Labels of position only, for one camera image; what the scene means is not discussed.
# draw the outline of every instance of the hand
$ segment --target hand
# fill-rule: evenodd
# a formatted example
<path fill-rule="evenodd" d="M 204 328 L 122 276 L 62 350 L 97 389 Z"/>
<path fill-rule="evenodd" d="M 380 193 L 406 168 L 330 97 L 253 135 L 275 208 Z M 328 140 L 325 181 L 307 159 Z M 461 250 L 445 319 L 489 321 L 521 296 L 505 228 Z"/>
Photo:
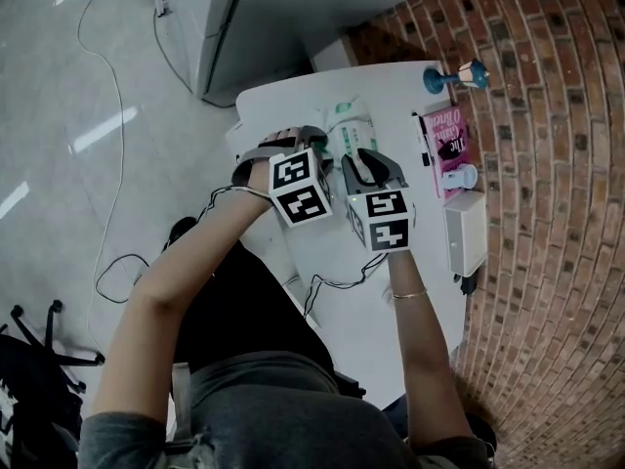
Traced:
<path fill-rule="evenodd" d="M 300 135 L 300 129 L 298 127 L 291 127 L 290 129 L 280 130 L 279 132 L 273 132 L 266 136 L 262 142 L 275 141 L 277 139 L 284 139 L 287 137 L 297 138 Z M 252 190 L 257 192 L 269 192 L 270 186 L 270 163 L 268 160 L 259 160 L 252 166 L 252 172 L 250 174 L 250 180 L 247 184 Z"/>

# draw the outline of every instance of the pink book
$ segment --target pink book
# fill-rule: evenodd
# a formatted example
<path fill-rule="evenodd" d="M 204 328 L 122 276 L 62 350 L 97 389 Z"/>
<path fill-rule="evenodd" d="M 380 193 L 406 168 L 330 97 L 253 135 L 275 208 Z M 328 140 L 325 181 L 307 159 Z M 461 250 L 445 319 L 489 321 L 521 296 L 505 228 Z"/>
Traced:
<path fill-rule="evenodd" d="M 444 172 L 455 170 L 462 163 L 469 163 L 467 125 L 460 108 L 456 106 L 426 114 L 422 118 L 427 132 L 428 149 L 434 164 L 437 194 L 447 201 L 462 190 L 462 188 L 444 189 L 441 179 Z"/>

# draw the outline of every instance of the black chair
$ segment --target black chair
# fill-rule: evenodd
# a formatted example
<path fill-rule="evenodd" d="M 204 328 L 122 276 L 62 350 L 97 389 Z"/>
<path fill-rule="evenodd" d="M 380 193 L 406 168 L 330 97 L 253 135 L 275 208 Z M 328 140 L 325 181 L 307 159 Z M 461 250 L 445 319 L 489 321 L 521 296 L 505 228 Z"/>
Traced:
<path fill-rule="evenodd" d="M 55 361 L 59 366 L 101 366 L 104 364 L 104 356 L 100 353 L 96 353 L 96 357 L 93 360 L 83 360 L 82 358 L 74 358 L 71 356 L 63 356 L 58 355 L 52 349 L 52 332 L 54 325 L 54 314 L 60 313 L 63 310 L 63 302 L 56 300 L 52 303 L 52 306 L 48 309 L 48 321 L 46 323 L 46 338 L 44 344 L 41 344 L 37 338 L 30 333 L 30 330 L 26 328 L 26 326 L 21 321 L 21 317 L 23 316 L 23 308 L 21 306 L 15 306 L 11 311 L 11 318 L 16 323 L 20 332 L 28 341 L 31 346 L 36 348 L 45 350 L 45 352 L 49 355 L 49 358 L 52 361 Z M 87 386 L 84 382 L 74 383 L 67 376 L 67 374 L 62 371 L 62 375 L 65 379 L 65 383 L 67 386 L 71 388 L 75 393 L 84 393 L 87 390 Z"/>
<path fill-rule="evenodd" d="M 99 366 L 104 357 L 81 360 L 57 355 L 52 348 L 54 313 L 63 309 L 54 301 L 48 310 L 45 343 L 41 344 L 21 321 L 23 309 L 14 307 L 11 317 L 28 343 L 0 335 L 0 381 L 17 400 L 13 417 L 4 429 L 13 429 L 11 464 L 18 468 L 76 466 L 82 418 L 82 382 L 74 383 L 62 365 Z"/>

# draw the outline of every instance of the white appliance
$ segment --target white appliance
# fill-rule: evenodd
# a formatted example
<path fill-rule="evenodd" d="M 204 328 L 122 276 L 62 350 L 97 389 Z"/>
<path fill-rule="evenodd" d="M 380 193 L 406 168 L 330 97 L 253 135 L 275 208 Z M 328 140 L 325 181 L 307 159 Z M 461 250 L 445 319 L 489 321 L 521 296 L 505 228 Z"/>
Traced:
<path fill-rule="evenodd" d="M 469 277 L 486 260 L 486 195 L 483 192 L 456 194 L 443 208 L 447 232 L 449 270 Z"/>
<path fill-rule="evenodd" d="M 222 102 L 284 79 L 349 26 L 403 0 L 169 0 L 180 74 L 198 97 Z"/>

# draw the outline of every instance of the gold bracelet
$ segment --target gold bracelet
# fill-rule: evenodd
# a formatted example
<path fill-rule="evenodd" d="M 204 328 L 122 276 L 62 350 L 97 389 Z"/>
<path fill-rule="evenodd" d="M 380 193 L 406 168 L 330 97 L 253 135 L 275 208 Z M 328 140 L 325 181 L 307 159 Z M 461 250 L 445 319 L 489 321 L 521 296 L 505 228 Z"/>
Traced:
<path fill-rule="evenodd" d="M 393 298 L 395 300 L 399 300 L 399 299 L 416 299 L 417 297 L 421 297 L 422 295 L 427 295 L 428 290 L 423 290 L 422 292 L 417 292 L 417 293 L 409 293 L 406 295 L 395 295 L 393 294 Z"/>

